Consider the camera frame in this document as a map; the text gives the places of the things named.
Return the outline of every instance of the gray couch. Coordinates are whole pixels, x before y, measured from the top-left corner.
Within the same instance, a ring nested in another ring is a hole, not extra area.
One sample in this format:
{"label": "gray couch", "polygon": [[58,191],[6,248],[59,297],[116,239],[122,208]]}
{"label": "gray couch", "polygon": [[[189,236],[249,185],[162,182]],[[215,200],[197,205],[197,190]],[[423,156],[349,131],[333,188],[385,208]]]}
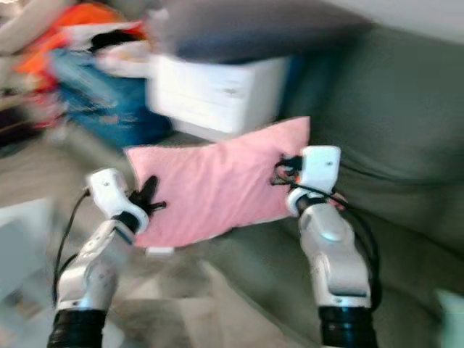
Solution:
{"label": "gray couch", "polygon": [[[337,188],[362,210],[380,246],[380,347],[437,347],[437,291],[464,295],[464,46],[379,26],[304,62],[304,78],[289,87],[281,117],[311,115],[312,144],[342,149]],[[121,154],[97,146],[89,154],[83,137],[71,131],[69,148],[131,179]],[[286,334],[318,347],[318,312],[295,219],[237,228],[195,247]]]}

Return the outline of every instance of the white wall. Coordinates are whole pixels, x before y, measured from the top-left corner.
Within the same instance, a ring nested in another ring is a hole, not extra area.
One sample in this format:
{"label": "white wall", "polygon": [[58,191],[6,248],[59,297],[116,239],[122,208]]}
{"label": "white wall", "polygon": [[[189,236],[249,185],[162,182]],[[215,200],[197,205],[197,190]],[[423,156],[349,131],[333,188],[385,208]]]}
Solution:
{"label": "white wall", "polygon": [[464,43],[464,0],[326,0],[377,22]]}

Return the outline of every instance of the fabric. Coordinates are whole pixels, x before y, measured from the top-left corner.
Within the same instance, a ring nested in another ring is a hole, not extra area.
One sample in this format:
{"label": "fabric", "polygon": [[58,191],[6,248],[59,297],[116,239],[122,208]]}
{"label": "fabric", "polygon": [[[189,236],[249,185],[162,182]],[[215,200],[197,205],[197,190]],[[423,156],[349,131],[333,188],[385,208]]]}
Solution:
{"label": "fabric", "polygon": [[122,30],[114,30],[108,33],[102,33],[94,36],[91,39],[92,47],[89,49],[89,51],[95,54],[98,50],[104,49],[105,47],[137,40],[138,38],[135,35],[125,33]]}
{"label": "fabric", "polygon": [[337,188],[352,204],[460,255],[463,60],[462,44],[373,30],[347,55],[311,137],[341,148]]}
{"label": "fabric", "polygon": [[90,53],[64,49],[53,50],[51,68],[67,116],[108,144],[153,144],[170,133],[170,121],[146,107],[146,80],[113,78],[94,67]]}
{"label": "fabric", "polygon": [[107,74],[122,78],[150,78],[150,45],[148,41],[122,43],[102,49],[96,66]]}
{"label": "fabric", "polygon": [[122,21],[123,18],[116,11],[102,4],[79,4],[70,7],[46,33],[30,46],[26,58],[16,67],[16,71],[40,76],[43,79],[41,87],[45,88],[51,80],[46,74],[49,63],[47,52],[57,47],[63,47],[67,43],[67,36],[61,32],[62,27]]}
{"label": "fabric", "polygon": [[299,154],[309,133],[310,120],[301,117],[209,146],[129,149],[139,188],[156,175],[154,202],[167,202],[137,244],[181,247],[287,216],[288,187],[270,185],[273,166],[282,154]]}
{"label": "fabric", "polygon": [[240,62],[334,46],[369,30],[364,17],[318,0],[161,0],[148,35],[163,53]]}
{"label": "fabric", "polygon": [[132,35],[134,38],[144,38],[141,32],[141,22],[116,22],[103,24],[68,25],[61,29],[66,36],[67,49],[71,51],[87,51],[92,47],[92,40],[101,34],[120,30],[122,33]]}

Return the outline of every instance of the pile of clothes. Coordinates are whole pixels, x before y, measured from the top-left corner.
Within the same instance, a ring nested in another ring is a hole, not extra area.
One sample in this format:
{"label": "pile of clothes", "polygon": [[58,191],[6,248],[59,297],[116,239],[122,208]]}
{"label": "pile of clothes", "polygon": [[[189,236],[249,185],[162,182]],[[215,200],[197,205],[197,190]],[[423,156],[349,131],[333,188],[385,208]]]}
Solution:
{"label": "pile of clothes", "polygon": [[70,7],[16,67],[35,83],[39,127],[73,122],[117,148],[153,144],[170,121],[146,106],[150,45],[141,22],[101,4]]}

